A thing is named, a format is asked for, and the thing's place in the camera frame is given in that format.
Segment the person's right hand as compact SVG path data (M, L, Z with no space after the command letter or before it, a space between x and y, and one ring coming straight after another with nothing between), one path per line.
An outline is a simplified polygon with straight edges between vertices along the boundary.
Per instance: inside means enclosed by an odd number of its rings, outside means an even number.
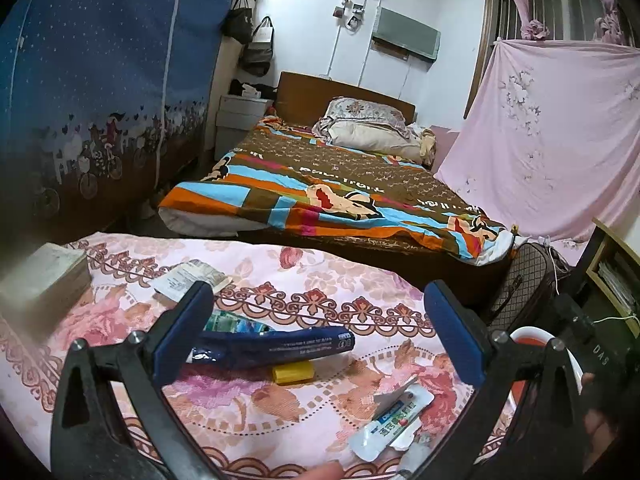
M587 435L587 451L582 472L586 474L597 463L617 437L614 422L616 388L605 378L597 378L594 373L582 375L582 392L585 405L584 424Z

